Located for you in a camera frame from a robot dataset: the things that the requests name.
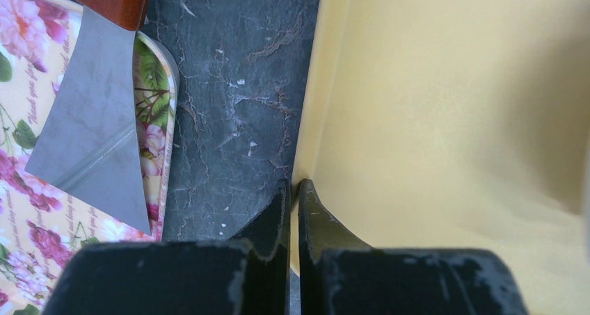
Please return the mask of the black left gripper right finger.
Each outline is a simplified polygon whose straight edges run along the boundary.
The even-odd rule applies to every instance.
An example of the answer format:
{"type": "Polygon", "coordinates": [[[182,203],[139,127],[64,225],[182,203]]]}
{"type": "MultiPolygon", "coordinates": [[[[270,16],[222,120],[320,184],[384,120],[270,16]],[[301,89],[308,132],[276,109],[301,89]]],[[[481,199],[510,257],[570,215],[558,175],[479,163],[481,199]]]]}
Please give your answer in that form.
{"type": "Polygon", "coordinates": [[[470,248],[373,248],[298,189],[303,314],[526,314],[508,266],[470,248]]]}

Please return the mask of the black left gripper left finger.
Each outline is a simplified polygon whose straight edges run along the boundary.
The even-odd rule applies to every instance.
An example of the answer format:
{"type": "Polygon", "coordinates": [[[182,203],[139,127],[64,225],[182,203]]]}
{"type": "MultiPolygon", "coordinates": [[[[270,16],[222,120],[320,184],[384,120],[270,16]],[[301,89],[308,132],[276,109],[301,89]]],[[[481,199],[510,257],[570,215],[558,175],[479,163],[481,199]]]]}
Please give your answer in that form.
{"type": "Polygon", "coordinates": [[[226,240],[96,243],[65,267],[45,314],[287,314],[289,183],[226,240]]]}

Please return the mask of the yellow cutting mat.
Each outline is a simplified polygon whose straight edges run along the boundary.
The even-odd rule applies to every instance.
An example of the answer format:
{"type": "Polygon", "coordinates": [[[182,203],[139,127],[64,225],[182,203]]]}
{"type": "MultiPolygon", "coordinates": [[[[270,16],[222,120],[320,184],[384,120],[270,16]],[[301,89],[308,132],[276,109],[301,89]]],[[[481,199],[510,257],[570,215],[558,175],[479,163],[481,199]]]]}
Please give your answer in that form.
{"type": "Polygon", "coordinates": [[[377,248],[589,313],[589,0],[320,0],[292,181],[377,248]]]}

